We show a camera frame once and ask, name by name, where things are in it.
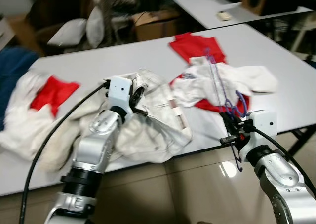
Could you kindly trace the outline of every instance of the red cloth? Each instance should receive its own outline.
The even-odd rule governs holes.
[[[184,33],[181,35],[175,36],[175,41],[170,43],[170,46],[172,49],[177,52],[185,61],[189,63],[189,59],[191,57],[200,57],[205,56],[206,49],[210,49],[210,55],[213,55],[215,61],[217,63],[224,62],[225,61],[225,54],[222,52],[219,44],[217,43],[216,39],[214,37],[211,38],[205,38],[202,36],[194,36],[190,33]],[[249,97],[246,95],[243,95],[247,108],[249,108]],[[202,99],[201,101],[197,102],[195,104],[196,107],[199,107],[201,109],[214,111],[214,112],[220,112],[220,107],[212,105],[207,99]],[[243,106],[242,102],[238,101],[236,105],[241,113],[243,113]]]
[[[79,84],[76,82],[63,82],[54,76],[51,76],[47,80],[43,89],[32,101],[30,108],[39,110],[44,105],[51,104],[51,112],[56,117],[58,107],[78,88]]]
[[[225,55],[214,37],[205,38],[184,33],[176,35],[175,41],[169,45],[187,62],[191,57],[205,56],[205,51],[209,48],[210,55],[213,55],[217,63],[226,63]]]

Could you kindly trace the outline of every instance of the white wall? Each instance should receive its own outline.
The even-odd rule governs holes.
[[[0,0],[0,13],[4,15],[27,13],[31,6],[32,0]]]

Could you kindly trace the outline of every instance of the white pillow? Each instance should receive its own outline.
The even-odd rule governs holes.
[[[89,44],[92,48],[97,48],[104,38],[103,16],[98,7],[95,7],[90,13],[86,33]]]
[[[85,34],[86,25],[87,20],[84,18],[70,20],[55,33],[47,44],[60,47],[76,46]]]

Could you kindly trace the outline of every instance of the tiled floor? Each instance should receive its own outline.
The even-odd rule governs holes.
[[[291,134],[278,136],[285,147]],[[316,136],[296,154],[316,185]],[[106,174],[98,193],[96,224],[274,224],[268,198],[253,168],[236,170],[230,148]],[[32,191],[26,224],[42,224],[62,186]],[[18,223],[20,195],[0,198],[1,224]]]

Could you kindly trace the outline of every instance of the white towel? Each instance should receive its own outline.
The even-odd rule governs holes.
[[[133,80],[134,91],[145,87],[144,97],[137,107],[148,116],[134,114],[123,125],[115,144],[112,160],[125,156],[144,162],[164,162],[178,153],[192,139],[192,133],[179,107],[176,106],[167,82],[151,71],[139,70],[124,75]],[[5,115],[5,130],[0,132],[0,145],[21,157],[32,160],[42,142],[58,122],[50,105],[39,111],[30,109],[37,92],[48,75],[28,71],[12,93]],[[85,101],[58,128],[47,143],[39,159],[39,167],[47,171],[60,169],[66,162],[72,143],[86,135],[91,120],[101,109],[107,108],[106,89],[101,89]]]
[[[247,96],[251,96],[253,91],[272,93],[277,90],[277,79],[264,66],[234,68],[218,63],[217,68],[227,97],[234,104],[238,101],[236,90]],[[182,73],[182,78],[174,80],[172,90],[177,102],[185,107],[194,106],[204,98],[214,106],[225,103],[221,82],[216,74],[212,75],[210,63],[205,57],[190,58],[190,67]]]

